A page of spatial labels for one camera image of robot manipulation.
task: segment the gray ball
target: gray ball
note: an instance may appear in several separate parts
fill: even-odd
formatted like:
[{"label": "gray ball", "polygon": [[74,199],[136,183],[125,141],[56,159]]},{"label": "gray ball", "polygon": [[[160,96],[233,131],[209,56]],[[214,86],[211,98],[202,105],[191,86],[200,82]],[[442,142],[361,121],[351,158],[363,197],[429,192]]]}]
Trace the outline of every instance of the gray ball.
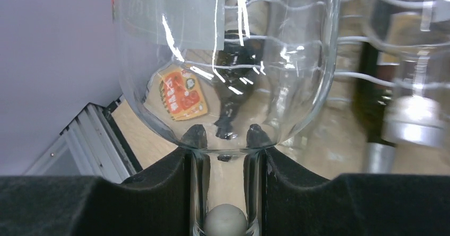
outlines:
[{"label": "gray ball", "polygon": [[247,218],[240,208],[221,204],[207,213],[204,232],[207,236],[244,236],[247,227]]}]

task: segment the white wall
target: white wall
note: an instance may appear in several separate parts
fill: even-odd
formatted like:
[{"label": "white wall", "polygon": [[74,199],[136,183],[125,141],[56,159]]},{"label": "white wall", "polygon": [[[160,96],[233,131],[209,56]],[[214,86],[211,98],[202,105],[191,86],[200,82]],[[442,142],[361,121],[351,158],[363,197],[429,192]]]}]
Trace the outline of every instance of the white wall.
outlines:
[{"label": "white wall", "polygon": [[21,174],[88,103],[121,94],[111,0],[0,0],[0,174]]}]

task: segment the glass bottle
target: glass bottle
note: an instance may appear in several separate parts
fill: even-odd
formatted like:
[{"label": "glass bottle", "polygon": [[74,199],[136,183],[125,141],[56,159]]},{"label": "glass bottle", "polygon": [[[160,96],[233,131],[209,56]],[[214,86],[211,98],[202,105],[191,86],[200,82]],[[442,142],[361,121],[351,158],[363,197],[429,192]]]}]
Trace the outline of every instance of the glass bottle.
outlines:
[{"label": "glass bottle", "polygon": [[323,104],[340,0],[115,5],[127,102],[192,154],[189,234],[261,235],[261,155]]},{"label": "glass bottle", "polygon": [[374,47],[400,58],[384,117],[387,141],[444,145],[449,6],[449,0],[366,0],[364,33]]}]

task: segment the orange package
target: orange package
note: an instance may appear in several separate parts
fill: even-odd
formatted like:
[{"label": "orange package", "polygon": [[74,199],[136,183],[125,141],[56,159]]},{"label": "orange package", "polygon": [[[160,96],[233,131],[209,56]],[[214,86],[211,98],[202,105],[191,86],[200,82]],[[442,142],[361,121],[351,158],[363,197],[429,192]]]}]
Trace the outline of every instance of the orange package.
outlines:
[{"label": "orange package", "polygon": [[161,100],[174,121],[193,119],[208,113],[197,76],[178,68],[161,78]]}]

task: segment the glass container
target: glass container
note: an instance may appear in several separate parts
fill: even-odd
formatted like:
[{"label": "glass container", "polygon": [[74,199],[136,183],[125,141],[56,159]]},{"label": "glass container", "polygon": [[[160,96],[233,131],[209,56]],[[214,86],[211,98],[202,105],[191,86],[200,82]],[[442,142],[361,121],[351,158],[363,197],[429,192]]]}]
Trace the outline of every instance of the glass container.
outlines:
[{"label": "glass container", "polygon": [[450,0],[366,0],[363,29],[379,50],[397,55],[382,138],[443,147]]},{"label": "glass container", "polygon": [[[408,0],[405,1],[409,7],[418,6],[418,4],[411,5]],[[399,96],[396,92],[402,90],[398,88],[395,78],[397,75],[406,74],[406,69],[416,71],[417,68],[406,67],[405,69],[400,66],[399,58],[406,58],[405,56],[392,50],[383,51],[383,48],[366,44],[371,39],[364,37],[362,32],[362,24],[367,23],[362,17],[368,12],[365,9],[365,3],[366,0],[342,0],[336,71],[327,102],[320,116],[315,118],[314,124],[308,126],[309,130],[305,131],[305,129],[289,139],[289,144],[293,144],[293,147],[283,145],[278,147],[307,169],[329,179],[341,173],[358,172],[450,175],[448,129],[442,128],[443,135],[447,138],[436,146],[419,145],[409,141],[393,143],[382,138],[386,124],[384,122],[384,115],[387,114],[386,106],[392,99]],[[385,12],[373,12],[373,18],[376,19]],[[397,23],[399,24],[390,22],[388,28],[395,29],[397,26],[401,29],[409,25],[409,21],[397,21]],[[363,47],[367,48],[366,52],[362,51]],[[441,49],[440,51],[446,50],[444,46],[441,46]],[[430,59],[431,62],[436,62],[433,66],[441,65],[437,65],[433,70],[429,69],[429,79],[436,77],[434,71],[437,70],[441,72],[441,80],[431,83],[427,88],[431,88],[430,91],[434,91],[435,94],[443,94],[444,97],[450,95],[447,80],[445,80],[448,73],[445,67],[450,64],[449,56],[448,53],[435,50]],[[385,65],[384,70],[377,71],[378,64]],[[438,98],[439,96],[432,94],[430,96],[436,97],[434,99],[439,101],[442,108],[441,119],[447,124],[448,99]],[[363,114],[362,118],[367,119],[366,123],[362,122],[361,114]],[[377,149],[376,145],[368,145],[367,141],[374,141],[373,138],[369,138],[368,126],[371,125],[376,126],[377,129],[375,135],[378,137],[375,142],[388,144],[387,146],[391,149]]]},{"label": "glass container", "polygon": [[340,0],[114,4],[126,100],[192,152],[190,234],[260,235],[261,154],[325,101]]}]

